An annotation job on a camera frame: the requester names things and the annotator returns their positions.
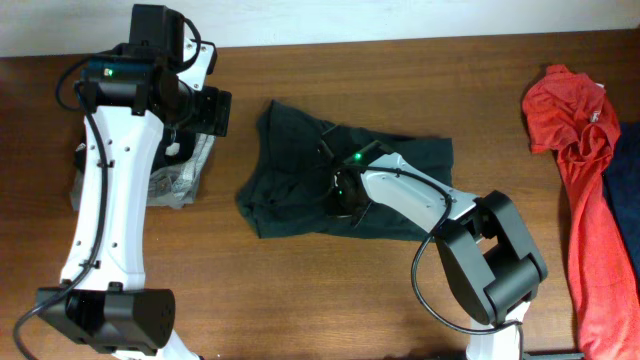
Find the dark green Nike t-shirt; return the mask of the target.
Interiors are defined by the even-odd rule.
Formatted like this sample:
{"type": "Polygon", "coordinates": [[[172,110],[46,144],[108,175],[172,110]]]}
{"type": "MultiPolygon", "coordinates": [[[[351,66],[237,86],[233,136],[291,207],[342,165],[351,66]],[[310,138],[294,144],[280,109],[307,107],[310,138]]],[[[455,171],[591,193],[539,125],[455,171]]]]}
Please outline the dark green Nike t-shirt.
{"type": "Polygon", "coordinates": [[[419,171],[450,186],[453,141],[415,138],[337,125],[272,101],[256,123],[259,158],[236,196],[240,214],[261,239],[322,233],[360,239],[419,241],[425,232],[393,209],[373,203],[361,222],[328,212],[332,161],[321,155],[322,135],[342,160],[378,140],[419,171]]]}

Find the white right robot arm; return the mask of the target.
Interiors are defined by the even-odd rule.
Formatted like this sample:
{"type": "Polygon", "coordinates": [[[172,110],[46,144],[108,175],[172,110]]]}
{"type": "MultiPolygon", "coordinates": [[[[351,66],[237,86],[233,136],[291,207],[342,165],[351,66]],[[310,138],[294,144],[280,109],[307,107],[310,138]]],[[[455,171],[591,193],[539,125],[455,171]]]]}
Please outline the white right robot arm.
{"type": "Polygon", "coordinates": [[[511,199],[499,191],[480,197],[457,190],[378,140],[356,148],[336,134],[335,128],[325,131],[318,146],[332,170],[329,213],[357,227],[373,204],[382,204],[419,226],[426,236],[411,272],[435,244],[448,286],[471,323],[434,317],[469,335],[466,358],[525,358],[522,321],[548,269],[511,199]]]}

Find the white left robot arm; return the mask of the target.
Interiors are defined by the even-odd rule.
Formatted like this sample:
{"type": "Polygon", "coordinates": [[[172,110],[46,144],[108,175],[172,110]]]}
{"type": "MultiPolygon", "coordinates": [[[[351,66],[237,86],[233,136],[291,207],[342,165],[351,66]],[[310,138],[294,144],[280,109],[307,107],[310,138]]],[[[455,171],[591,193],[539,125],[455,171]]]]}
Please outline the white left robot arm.
{"type": "Polygon", "coordinates": [[[214,44],[163,5],[133,7],[129,39],[81,64],[85,116],[79,217],[55,287],[33,314],[69,340],[120,359],[189,359],[175,297],[145,285],[143,228],[152,165],[173,133],[227,133],[232,96],[209,87],[214,44]]]}

